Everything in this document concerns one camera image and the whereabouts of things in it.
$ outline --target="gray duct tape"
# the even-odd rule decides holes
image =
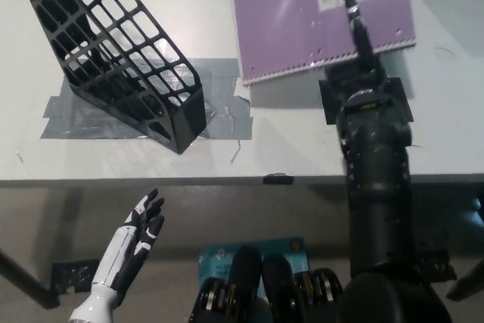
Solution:
[[[192,59],[203,84],[208,126],[199,138],[250,140],[250,103],[234,96],[240,76],[237,59]],[[43,139],[146,138],[113,116],[75,96],[64,80],[59,96],[45,108],[47,126]]]

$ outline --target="gray floor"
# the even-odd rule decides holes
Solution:
[[[0,246],[47,281],[53,262],[101,256],[116,227],[149,188],[2,190]],[[187,321],[197,295],[197,255],[210,244],[303,236],[312,268],[330,267],[349,280],[345,191],[336,187],[171,187],[166,224],[116,323]],[[475,186],[418,186],[415,225],[420,244],[447,247],[462,275],[484,257],[484,225],[475,214]],[[450,283],[436,284],[441,297]],[[66,295],[45,311],[0,278],[0,321],[65,322],[85,295]],[[450,303],[456,322],[482,321],[484,293]]]

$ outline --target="robot finger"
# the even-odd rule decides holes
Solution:
[[[147,209],[146,209],[146,220],[150,221],[155,216],[159,215],[161,212],[161,206],[165,203],[164,198],[159,198],[155,200]]]
[[[143,232],[140,241],[136,244],[133,255],[125,261],[125,264],[120,269],[116,281],[113,283],[113,289],[119,294],[119,305],[123,302],[126,291],[143,267],[144,261],[148,258],[148,254],[164,222],[165,218],[158,215],[148,224],[146,231]]]

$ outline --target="black mechanical part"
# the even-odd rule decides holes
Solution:
[[[306,321],[301,292],[294,281],[293,270],[282,254],[265,256],[262,281],[274,323]]]
[[[205,129],[200,77],[141,0],[30,1],[75,94],[179,154]]]
[[[228,280],[208,278],[195,302],[190,323],[247,323],[262,273],[260,252],[250,246],[234,254]]]
[[[417,259],[420,272],[428,282],[442,283],[457,279],[447,250],[418,251]]]
[[[328,70],[328,79],[333,80],[334,83],[338,83],[338,77],[342,75],[352,73],[352,69],[358,72],[359,67],[357,64],[341,64],[332,67]],[[358,76],[352,78],[351,83],[358,82]],[[388,77],[385,83],[382,85],[383,92],[387,95],[394,97],[402,106],[405,115],[405,120],[410,123],[414,121],[414,117],[411,112],[410,105],[408,104],[407,95],[403,88],[402,80],[398,77]],[[319,81],[319,89],[321,91],[321,100],[323,102],[324,116],[326,118],[327,125],[336,125],[337,114],[340,112],[343,106],[342,101],[334,94],[334,88],[327,79]]]
[[[450,315],[421,274],[414,248],[411,130],[399,101],[384,91],[386,74],[358,4],[346,0],[346,8],[359,75],[328,73],[342,103],[336,125],[346,164],[353,278],[338,302],[337,321],[447,323]]]
[[[300,272],[294,274],[294,280],[302,293],[306,322],[336,321],[343,287],[331,269]]]

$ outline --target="black plastic grid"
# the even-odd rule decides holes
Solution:
[[[182,153],[205,129],[200,77],[140,0],[30,0],[71,89]]]

